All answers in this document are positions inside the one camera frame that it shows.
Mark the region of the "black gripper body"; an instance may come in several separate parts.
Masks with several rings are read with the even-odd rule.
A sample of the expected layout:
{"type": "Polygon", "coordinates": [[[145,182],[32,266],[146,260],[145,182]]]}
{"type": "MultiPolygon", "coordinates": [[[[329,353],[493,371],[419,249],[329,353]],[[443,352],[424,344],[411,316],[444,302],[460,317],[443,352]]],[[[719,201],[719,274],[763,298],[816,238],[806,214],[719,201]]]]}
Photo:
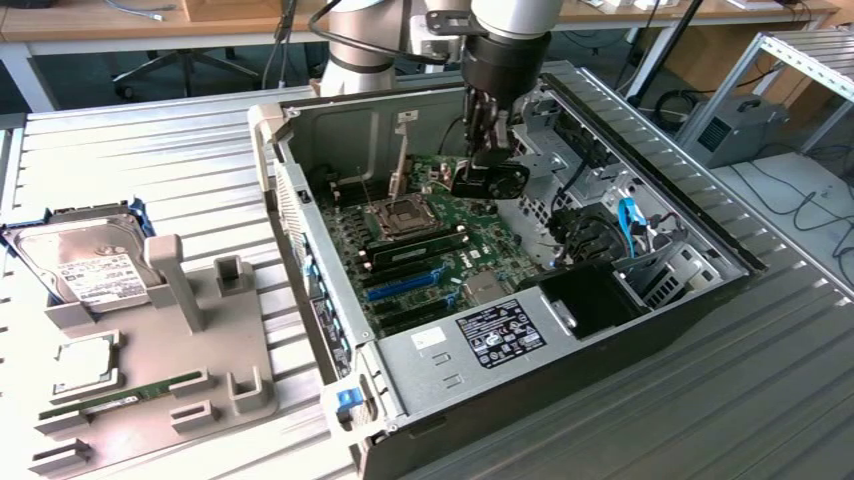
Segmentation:
{"type": "Polygon", "coordinates": [[[465,38],[460,57],[464,114],[473,113],[477,95],[505,110],[531,91],[549,42],[549,32],[527,40],[481,35],[465,38]]]}

